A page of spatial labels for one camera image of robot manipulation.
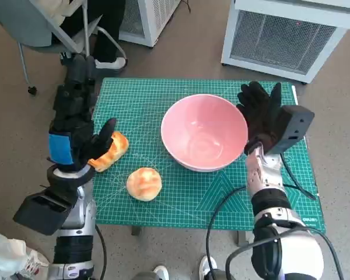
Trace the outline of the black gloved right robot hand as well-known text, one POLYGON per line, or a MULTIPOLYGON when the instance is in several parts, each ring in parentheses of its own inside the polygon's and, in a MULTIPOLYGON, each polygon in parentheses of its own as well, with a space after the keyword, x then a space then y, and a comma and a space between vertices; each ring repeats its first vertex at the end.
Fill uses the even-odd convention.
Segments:
POLYGON ((264 152, 269 152, 280 140, 280 125, 277 117, 281 111, 282 84, 276 83, 271 93, 257 81, 251 81, 240 87, 236 107, 242 113, 248 128, 248 140, 244 153, 248 155, 258 144, 264 152))

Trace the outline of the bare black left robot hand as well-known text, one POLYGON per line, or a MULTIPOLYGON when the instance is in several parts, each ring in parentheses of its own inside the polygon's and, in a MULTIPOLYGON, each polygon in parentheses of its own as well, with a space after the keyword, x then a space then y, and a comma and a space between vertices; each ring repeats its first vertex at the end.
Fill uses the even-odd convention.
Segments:
POLYGON ((77 54, 67 63, 64 83, 57 88, 48 145, 50 160, 62 172, 83 169, 90 159, 108 152, 113 143, 115 118, 108 119, 100 132, 94 133, 95 72, 93 57, 77 54))

